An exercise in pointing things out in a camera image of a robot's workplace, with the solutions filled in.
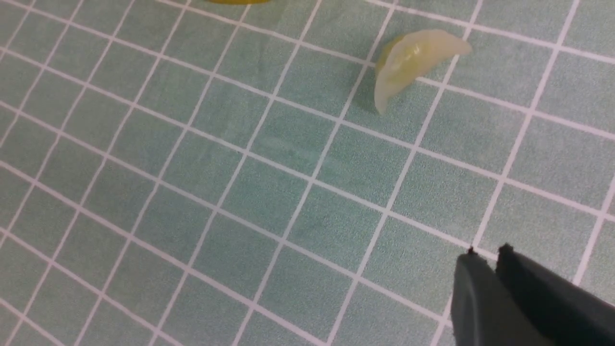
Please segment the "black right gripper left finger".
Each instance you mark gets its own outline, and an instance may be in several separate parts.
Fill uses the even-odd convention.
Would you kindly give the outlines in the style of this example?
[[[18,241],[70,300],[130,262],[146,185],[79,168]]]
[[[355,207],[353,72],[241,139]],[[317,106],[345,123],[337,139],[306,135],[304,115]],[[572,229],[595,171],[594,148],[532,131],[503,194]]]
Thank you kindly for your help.
[[[551,346],[474,248],[457,257],[451,305],[457,346]]]

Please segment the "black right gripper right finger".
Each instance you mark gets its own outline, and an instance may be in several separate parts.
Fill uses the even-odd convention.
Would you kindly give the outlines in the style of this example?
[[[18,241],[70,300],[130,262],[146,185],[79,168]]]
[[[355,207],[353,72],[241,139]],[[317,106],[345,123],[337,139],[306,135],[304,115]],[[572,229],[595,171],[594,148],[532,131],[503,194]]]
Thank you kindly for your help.
[[[496,275],[532,326],[555,346],[613,346],[612,305],[505,244]]]

